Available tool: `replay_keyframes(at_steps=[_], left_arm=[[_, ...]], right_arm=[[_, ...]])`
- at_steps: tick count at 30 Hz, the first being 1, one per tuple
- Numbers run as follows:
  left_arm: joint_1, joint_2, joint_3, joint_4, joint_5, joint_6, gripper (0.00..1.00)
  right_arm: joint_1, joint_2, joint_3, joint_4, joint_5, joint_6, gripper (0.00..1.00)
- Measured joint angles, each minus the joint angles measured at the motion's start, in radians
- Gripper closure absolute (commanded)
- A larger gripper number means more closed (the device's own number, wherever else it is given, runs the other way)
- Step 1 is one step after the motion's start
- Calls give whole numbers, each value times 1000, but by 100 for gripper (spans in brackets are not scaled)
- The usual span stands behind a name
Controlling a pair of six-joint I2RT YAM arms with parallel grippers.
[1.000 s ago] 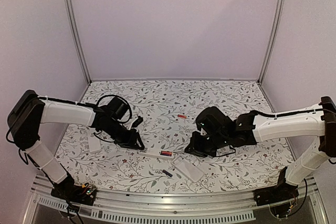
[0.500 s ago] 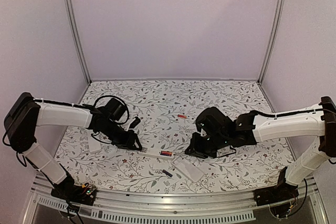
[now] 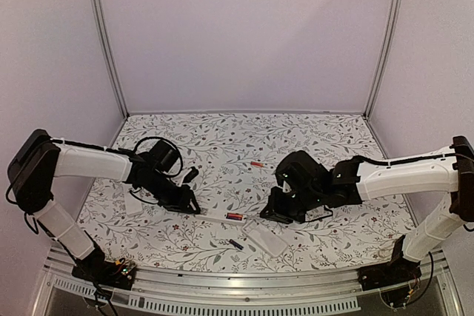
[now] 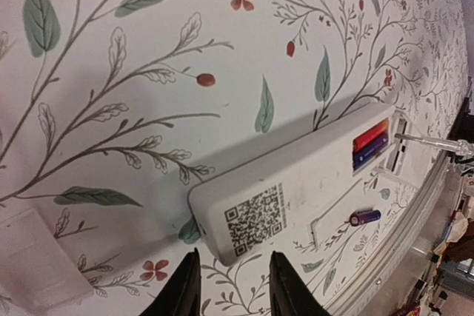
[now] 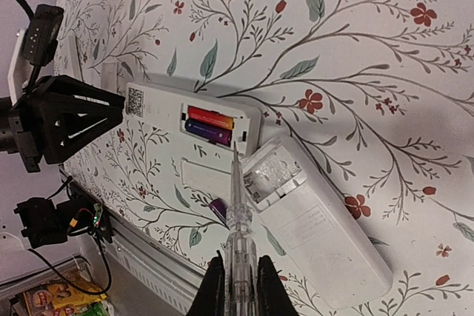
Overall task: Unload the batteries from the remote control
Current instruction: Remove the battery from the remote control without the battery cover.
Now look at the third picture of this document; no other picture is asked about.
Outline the white remote control back up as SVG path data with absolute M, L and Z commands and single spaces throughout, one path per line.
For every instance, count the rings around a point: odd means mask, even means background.
M 273 258 L 282 255 L 288 247 L 285 240 L 258 221 L 248 221 L 242 227 L 242 232 L 260 249 Z

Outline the white remote with display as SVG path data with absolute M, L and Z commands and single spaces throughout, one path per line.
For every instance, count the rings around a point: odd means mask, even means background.
M 208 222 L 213 222 L 213 223 L 226 223 L 226 224 L 236 225 L 236 226 L 243 226 L 246 223 L 246 221 L 243 221 L 243 218 L 242 220 L 227 218 L 227 212 L 200 214 L 200 215 L 196 215 L 196 218 L 202 221 L 208 221 Z

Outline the clear handle screwdriver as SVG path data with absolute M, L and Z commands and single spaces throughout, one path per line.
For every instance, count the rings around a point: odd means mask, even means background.
M 259 214 L 243 214 L 243 221 L 262 221 Z

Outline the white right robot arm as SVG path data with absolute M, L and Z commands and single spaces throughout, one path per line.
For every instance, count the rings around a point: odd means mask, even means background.
M 394 249 L 383 268 L 388 283 L 399 283 L 434 247 L 473 222 L 473 147 L 456 136 L 448 147 L 427 154 L 377 161 L 357 155 L 327 169 L 303 150 L 291 152 L 276 167 L 261 218 L 304 223 L 307 212 L 334 209 L 400 194 L 443 192 L 439 205 Z

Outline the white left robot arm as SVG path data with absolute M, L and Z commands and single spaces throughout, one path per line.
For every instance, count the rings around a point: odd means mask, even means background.
M 92 183 L 96 179 L 118 182 L 133 192 L 144 190 L 152 204 L 170 212 L 198 215 L 201 209 L 189 183 L 195 167 L 185 169 L 176 144 L 160 136 L 139 140 L 132 149 L 103 147 L 53 138 L 37 129 L 23 143 L 7 168 L 5 198 L 34 220 L 33 229 L 49 232 L 95 282 L 110 276 L 110 266 L 98 255 L 99 247 L 62 206 L 57 192 L 65 185 Z

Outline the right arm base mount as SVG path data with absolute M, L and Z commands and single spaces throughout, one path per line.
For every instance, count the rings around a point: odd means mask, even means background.
M 417 284 L 421 277 L 420 263 L 403 258 L 372 266 L 361 267 L 358 270 L 358 282 L 364 291 L 383 289 L 404 283 L 397 289 L 381 292 L 381 300 L 392 309 L 405 307 L 415 292 L 416 286 L 408 286 L 408 282 Z

